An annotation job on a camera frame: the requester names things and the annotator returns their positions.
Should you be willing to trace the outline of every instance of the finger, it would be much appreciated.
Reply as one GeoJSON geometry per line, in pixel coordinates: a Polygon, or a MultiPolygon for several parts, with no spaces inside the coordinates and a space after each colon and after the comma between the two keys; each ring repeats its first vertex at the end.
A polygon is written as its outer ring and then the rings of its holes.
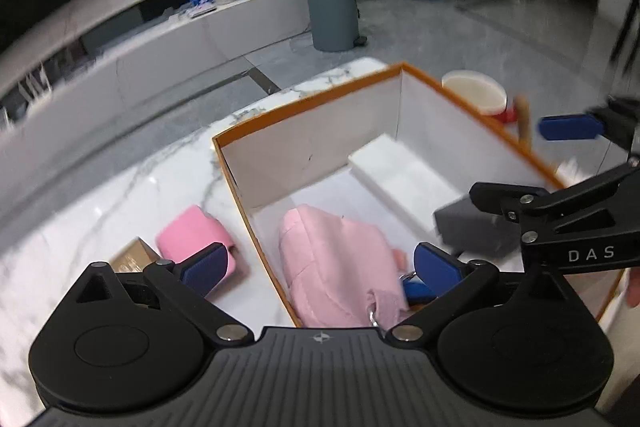
{"type": "Polygon", "coordinates": [[[629,273],[629,288],[626,290],[626,303],[630,308],[640,304],[640,268],[632,268],[629,273]]]}

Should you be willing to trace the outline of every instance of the cardboard box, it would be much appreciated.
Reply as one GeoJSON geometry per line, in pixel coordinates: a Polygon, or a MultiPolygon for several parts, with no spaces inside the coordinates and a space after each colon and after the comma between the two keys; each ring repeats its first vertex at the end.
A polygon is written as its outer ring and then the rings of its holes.
{"type": "Polygon", "coordinates": [[[148,264],[161,257],[139,237],[124,247],[109,264],[114,272],[142,272],[148,264]]]}
{"type": "MultiPolygon", "coordinates": [[[[391,247],[410,256],[410,265],[420,241],[439,244],[435,226],[418,237],[351,174],[348,156],[382,134],[434,172],[428,182],[441,196],[434,197],[431,213],[477,181],[562,188],[553,169],[497,121],[406,63],[239,123],[214,137],[213,146],[262,263],[298,326],[278,247],[278,226],[288,210],[307,203],[376,225],[391,247]]],[[[619,277],[590,295],[598,318],[619,277]]]]}

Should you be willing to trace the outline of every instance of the pink fabric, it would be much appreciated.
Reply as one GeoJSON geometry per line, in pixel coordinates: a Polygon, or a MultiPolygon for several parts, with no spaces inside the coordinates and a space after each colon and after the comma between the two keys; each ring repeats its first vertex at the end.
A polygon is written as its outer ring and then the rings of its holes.
{"type": "Polygon", "coordinates": [[[280,225],[292,304],[309,328],[370,327],[370,307],[389,329],[407,310],[393,251],[377,227],[302,204],[280,225]]]}
{"type": "Polygon", "coordinates": [[[181,263],[211,243],[226,247],[228,262],[222,278],[225,280],[236,269],[236,260],[230,254],[234,240],[215,217],[205,214],[197,204],[187,208],[156,237],[160,255],[174,263],[181,263]]]}

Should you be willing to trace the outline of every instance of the marble table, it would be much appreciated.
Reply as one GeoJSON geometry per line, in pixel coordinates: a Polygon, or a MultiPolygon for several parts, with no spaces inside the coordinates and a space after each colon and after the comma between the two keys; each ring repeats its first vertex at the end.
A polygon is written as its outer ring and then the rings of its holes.
{"type": "Polygon", "coordinates": [[[89,192],[0,253],[0,425],[19,427],[42,409],[27,365],[33,339],[93,261],[108,261],[135,237],[155,237],[191,204],[217,217],[238,247],[238,273],[210,300],[260,335],[292,326],[211,150],[211,137],[255,114],[385,67],[361,58],[201,128],[89,192]]]}

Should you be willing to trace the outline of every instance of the trash can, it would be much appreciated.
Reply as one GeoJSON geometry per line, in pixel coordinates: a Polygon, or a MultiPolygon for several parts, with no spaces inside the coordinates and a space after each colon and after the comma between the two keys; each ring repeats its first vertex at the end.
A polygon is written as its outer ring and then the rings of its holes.
{"type": "Polygon", "coordinates": [[[314,48],[343,52],[354,47],[360,35],[356,0],[308,0],[314,48]]]}

